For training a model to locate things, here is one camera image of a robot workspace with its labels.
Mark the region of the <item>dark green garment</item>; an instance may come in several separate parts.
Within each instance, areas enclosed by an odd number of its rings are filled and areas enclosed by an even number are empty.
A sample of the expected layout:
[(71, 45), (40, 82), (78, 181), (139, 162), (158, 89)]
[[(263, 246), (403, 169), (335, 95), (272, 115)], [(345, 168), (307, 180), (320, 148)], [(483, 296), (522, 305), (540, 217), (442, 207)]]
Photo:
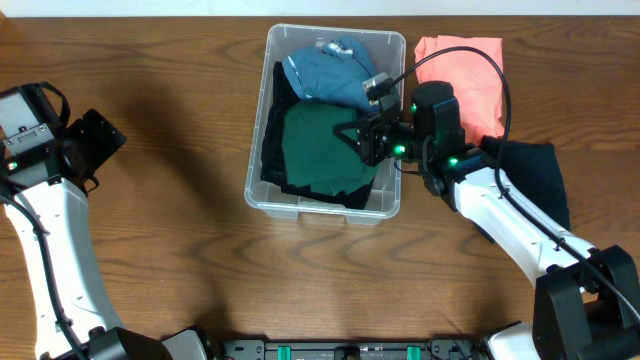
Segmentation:
[(334, 126), (356, 119), (354, 109), (326, 103), (299, 102), (289, 108), (282, 138), (288, 183), (330, 196), (351, 194), (370, 184), (379, 168), (362, 163), (333, 134)]

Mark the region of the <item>blue shirt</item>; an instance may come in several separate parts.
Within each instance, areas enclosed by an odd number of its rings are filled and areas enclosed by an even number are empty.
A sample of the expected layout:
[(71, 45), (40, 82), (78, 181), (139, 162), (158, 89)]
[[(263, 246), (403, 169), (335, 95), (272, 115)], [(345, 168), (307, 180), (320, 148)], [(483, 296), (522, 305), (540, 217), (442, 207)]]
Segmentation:
[(351, 37), (331, 40), (321, 47), (300, 48), (282, 61), (284, 74), (303, 101), (331, 103), (376, 112), (363, 83), (378, 74), (368, 50)]

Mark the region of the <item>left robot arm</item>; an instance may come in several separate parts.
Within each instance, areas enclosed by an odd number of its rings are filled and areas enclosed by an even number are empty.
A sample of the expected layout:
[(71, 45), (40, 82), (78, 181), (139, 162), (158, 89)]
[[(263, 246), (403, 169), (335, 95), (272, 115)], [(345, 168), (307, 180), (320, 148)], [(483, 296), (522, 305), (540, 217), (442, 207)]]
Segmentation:
[(203, 331), (164, 340), (126, 329), (107, 295), (89, 230), (88, 183), (127, 139), (99, 112), (70, 119), (48, 82), (1, 94), (1, 202), (25, 257), (39, 359), (210, 359)]

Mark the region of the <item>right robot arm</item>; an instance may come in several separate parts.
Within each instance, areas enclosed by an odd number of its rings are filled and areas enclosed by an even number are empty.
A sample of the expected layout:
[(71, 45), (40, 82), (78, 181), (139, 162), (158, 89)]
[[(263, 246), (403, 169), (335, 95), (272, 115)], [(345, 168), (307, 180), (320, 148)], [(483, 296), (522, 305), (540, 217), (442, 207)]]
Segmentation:
[(363, 84), (378, 112), (337, 125), (360, 160), (417, 164), (429, 192), (473, 222), (535, 288), (532, 323), (486, 336), (476, 359), (630, 359), (639, 353), (639, 279), (618, 246), (600, 250), (573, 235), (523, 195), (496, 159), (465, 141), (458, 101), (446, 82), (419, 86), (413, 120), (400, 119), (395, 80)]

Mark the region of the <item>black velvet garment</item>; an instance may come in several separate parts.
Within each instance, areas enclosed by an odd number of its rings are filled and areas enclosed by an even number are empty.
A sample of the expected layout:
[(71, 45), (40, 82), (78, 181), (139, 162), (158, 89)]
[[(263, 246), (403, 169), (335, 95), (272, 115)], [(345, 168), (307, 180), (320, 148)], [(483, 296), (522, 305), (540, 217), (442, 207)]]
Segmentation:
[(287, 180), (282, 139), (285, 128), (285, 114), (300, 99), (292, 89), (284, 73), (283, 65), (277, 61), (272, 71), (272, 105), (269, 109), (267, 125), (262, 140), (260, 179), (279, 186), (288, 195), (295, 195), (325, 203), (340, 204), (347, 208), (363, 210), (368, 202), (373, 182), (360, 186), (350, 194), (344, 191), (336, 194), (313, 192), (310, 185), (290, 185)]

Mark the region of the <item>coral pink shirt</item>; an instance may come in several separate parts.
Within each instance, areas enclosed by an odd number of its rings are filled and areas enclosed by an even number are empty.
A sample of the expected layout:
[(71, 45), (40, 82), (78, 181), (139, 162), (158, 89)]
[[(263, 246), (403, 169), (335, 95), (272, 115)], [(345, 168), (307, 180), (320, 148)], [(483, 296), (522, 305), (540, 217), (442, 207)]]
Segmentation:
[[(468, 46), (481, 50), (496, 65), (503, 65), (500, 38), (438, 35), (423, 37), (414, 49), (415, 60), (446, 48)], [(501, 137), (502, 82), (486, 58), (469, 51), (455, 51), (440, 55), (416, 70), (420, 83), (444, 81), (452, 85), (459, 102), (460, 120), (465, 141), (479, 145), (483, 138)]]

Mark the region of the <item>navy garment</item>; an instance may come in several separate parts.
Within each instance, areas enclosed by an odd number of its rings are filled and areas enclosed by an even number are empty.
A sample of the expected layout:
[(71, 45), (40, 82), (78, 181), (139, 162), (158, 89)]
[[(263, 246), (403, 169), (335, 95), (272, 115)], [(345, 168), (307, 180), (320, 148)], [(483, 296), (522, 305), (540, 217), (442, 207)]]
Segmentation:
[(568, 199), (553, 144), (508, 141), (501, 169), (532, 203), (571, 230)]

